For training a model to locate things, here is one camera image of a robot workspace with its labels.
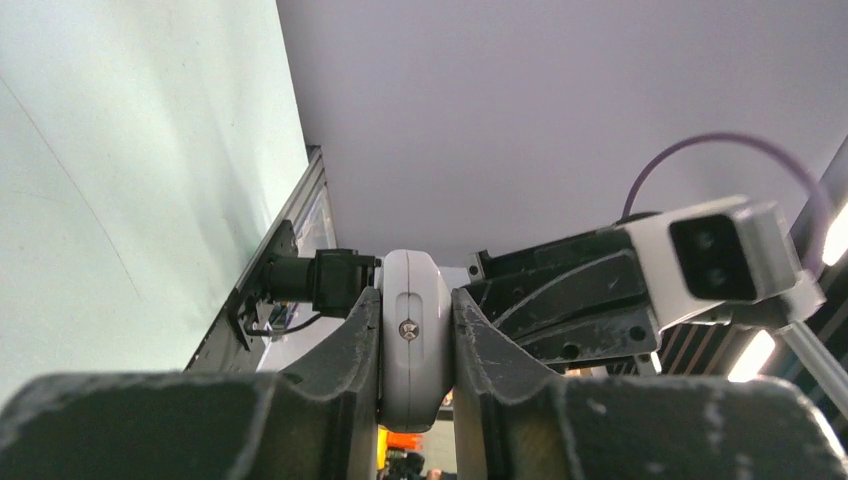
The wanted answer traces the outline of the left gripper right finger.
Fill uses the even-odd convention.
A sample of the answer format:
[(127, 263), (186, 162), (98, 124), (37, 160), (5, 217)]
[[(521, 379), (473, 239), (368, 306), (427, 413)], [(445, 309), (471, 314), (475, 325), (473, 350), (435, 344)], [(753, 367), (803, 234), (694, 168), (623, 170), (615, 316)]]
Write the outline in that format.
[(843, 479), (847, 457), (792, 384), (563, 376), (452, 293), (462, 479)]

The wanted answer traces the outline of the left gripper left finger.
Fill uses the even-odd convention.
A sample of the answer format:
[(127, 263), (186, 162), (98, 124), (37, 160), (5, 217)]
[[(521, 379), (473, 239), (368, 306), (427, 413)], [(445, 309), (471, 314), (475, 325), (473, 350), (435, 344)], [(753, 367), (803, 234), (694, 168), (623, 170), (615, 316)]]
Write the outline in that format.
[(1, 413), (5, 479), (372, 479), (381, 300), (279, 372), (67, 374)]

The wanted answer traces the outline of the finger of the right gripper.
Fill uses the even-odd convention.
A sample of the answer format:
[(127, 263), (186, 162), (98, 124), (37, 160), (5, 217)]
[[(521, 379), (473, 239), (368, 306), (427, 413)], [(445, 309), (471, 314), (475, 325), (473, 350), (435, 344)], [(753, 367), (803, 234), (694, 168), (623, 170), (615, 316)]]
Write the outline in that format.
[(489, 323), (552, 368), (651, 355), (657, 315), (622, 228), (590, 231), (492, 257), (474, 255), (465, 288)]

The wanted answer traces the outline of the white remote control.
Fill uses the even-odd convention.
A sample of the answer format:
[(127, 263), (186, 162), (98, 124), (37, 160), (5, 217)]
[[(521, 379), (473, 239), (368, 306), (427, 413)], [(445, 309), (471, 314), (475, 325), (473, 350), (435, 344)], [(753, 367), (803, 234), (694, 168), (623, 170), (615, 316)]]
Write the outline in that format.
[(454, 385), (451, 293), (432, 257), (394, 250), (384, 259), (379, 423), (423, 433)]

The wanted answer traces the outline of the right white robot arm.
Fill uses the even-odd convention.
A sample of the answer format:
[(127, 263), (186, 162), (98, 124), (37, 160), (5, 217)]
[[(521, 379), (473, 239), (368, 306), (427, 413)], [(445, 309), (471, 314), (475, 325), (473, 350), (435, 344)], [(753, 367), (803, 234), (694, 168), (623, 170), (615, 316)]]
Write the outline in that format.
[[(310, 303), (345, 317), (375, 283), (381, 261), (355, 250), (312, 258), (274, 255), (262, 295)], [(492, 257), (472, 255), (471, 295), (488, 321), (541, 363), (593, 367), (648, 356), (660, 347), (656, 315), (630, 236), (605, 228)]]

